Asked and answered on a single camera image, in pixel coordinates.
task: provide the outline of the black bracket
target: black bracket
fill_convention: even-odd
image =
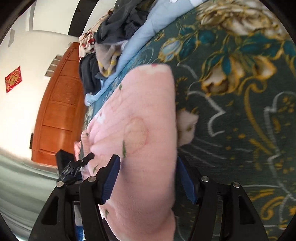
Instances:
[[[86,166],[93,158],[94,154],[90,152],[83,159],[75,161],[73,154],[64,150],[59,150],[56,154],[57,166],[60,173],[60,177],[57,182],[63,181],[64,183],[70,185],[81,180],[82,176],[80,169]]]
[[[120,158],[113,155],[96,176],[80,184],[59,181],[41,210],[29,241],[76,241],[73,202],[80,202],[86,240],[108,241],[98,204],[103,205],[110,198],[119,169]]]
[[[189,241],[211,241],[216,220],[217,200],[223,201],[219,241],[268,241],[262,221],[243,187],[216,183],[191,167],[184,156],[177,160],[177,172],[187,198],[200,209]],[[278,241],[296,240],[296,215]]]

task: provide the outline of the yellow trim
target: yellow trim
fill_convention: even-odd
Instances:
[[[251,106],[250,106],[250,99],[249,99],[250,89],[252,89],[252,91],[255,92],[255,93],[261,93],[261,92],[263,92],[266,89],[266,82],[263,82],[262,84],[263,84],[263,89],[262,90],[259,90],[257,88],[256,84],[254,84],[254,83],[253,84],[250,84],[247,87],[246,92],[245,92],[245,95],[244,95],[244,108],[245,108],[247,117],[248,117],[251,125],[253,126],[254,130],[257,132],[257,134],[259,135],[259,137],[268,145],[269,148],[275,149],[274,144],[267,138],[267,136],[261,130],[260,126],[257,124],[257,122],[256,122],[256,120],[255,120],[255,118],[253,116],[253,113],[252,113],[252,110],[251,110]]]
[[[266,197],[266,196],[269,196],[269,195],[272,195],[273,192],[264,192],[264,193],[259,193],[258,195],[254,196],[254,197],[250,197],[250,200],[253,202],[259,198],[262,198],[262,197]]]
[[[255,76],[250,76],[250,77],[245,78],[245,79],[241,82],[241,84],[240,84],[240,86],[239,86],[239,88],[238,88],[238,94],[239,94],[239,95],[240,95],[240,94],[242,93],[242,91],[243,91],[244,84],[245,84],[248,80],[251,80],[251,79],[254,79],[254,78],[255,78]]]
[[[285,229],[285,228],[287,228],[287,226],[288,225],[286,225],[286,224],[281,224],[281,225],[279,225],[279,228]]]
[[[275,197],[275,198],[269,200],[266,204],[264,204],[263,207],[261,208],[261,211],[260,211],[260,218],[262,220],[271,219],[274,215],[273,209],[276,206],[281,205],[281,203],[282,203],[282,201],[280,201],[280,202],[276,202],[276,201],[283,200],[284,198],[285,198],[284,196],[278,196],[278,197]]]
[[[276,240],[278,240],[278,238],[277,237],[275,237],[275,236],[272,236],[272,237],[268,237],[269,238],[269,240],[271,241],[271,239],[274,239],[275,241]]]
[[[262,189],[262,190],[260,190],[261,193],[262,193],[262,192],[273,192],[273,191],[274,191],[273,188],[270,188],[270,189]]]
[[[259,149],[261,149],[262,151],[264,151],[267,155],[272,155],[272,153],[267,150],[264,146],[262,146],[258,141],[256,141],[255,139],[250,139],[249,142],[251,144],[253,144],[254,146],[258,147]]]
[[[295,70],[295,67],[294,67],[294,59],[296,58],[296,56],[292,57],[291,58],[291,61],[290,61],[290,64],[289,64],[289,67],[293,73],[294,76],[296,76],[296,70]]]
[[[230,102],[226,105],[226,107],[232,106],[233,103],[234,103],[234,100],[230,101]]]
[[[102,63],[100,63],[100,62],[98,61],[98,65],[99,65],[99,67],[102,69],[102,70],[100,70],[102,76],[104,76],[104,77],[109,77],[109,76],[112,74],[112,72],[113,72],[113,67],[116,66],[116,63],[117,63],[117,60],[116,60],[116,59],[111,60],[110,68],[108,68],[108,69],[104,69],[104,66],[102,65]]]

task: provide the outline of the green floral bedspread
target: green floral bedspread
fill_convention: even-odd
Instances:
[[[151,39],[99,105],[151,63],[175,77],[179,152],[217,182],[240,182],[276,240],[296,212],[296,48],[284,27],[258,0],[208,1]],[[180,187],[176,198],[175,240],[186,240],[197,208]]]

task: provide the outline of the bed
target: bed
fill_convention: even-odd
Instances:
[[[32,141],[32,161],[56,166],[55,154],[63,149],[74,154],[80,140],[86,107],[78,74],[79,43],[63,55],[40,104]]]
[[[131,69],[168,64],[175,78],[177,113],[198,117],[197,124],[188,126],[194,138],[182,143],[179,153],[203,175],[225,184],[240,182],[270,240],[277,240],[296,211],[296,48],[259,1],[230,2],[203,3],[158,32],[92,104],[93,116]],[[214,18],[221,6],[227,11]],[[270,25],[257,30],[230,24],[246,19],[256,24],[254,12]],[[215,74],[222,78],[211,79]],[[187,240],[197,207],[187,200],[178,181],[174,213],[175,240]],[[219,233],[216,225],[213,240],[219,239]]]

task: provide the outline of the red poster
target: red poster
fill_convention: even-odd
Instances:
[[[11,91],[13,87],[21,83],[22,76],[20,74],[20,66],[5,77],[6,93]]]

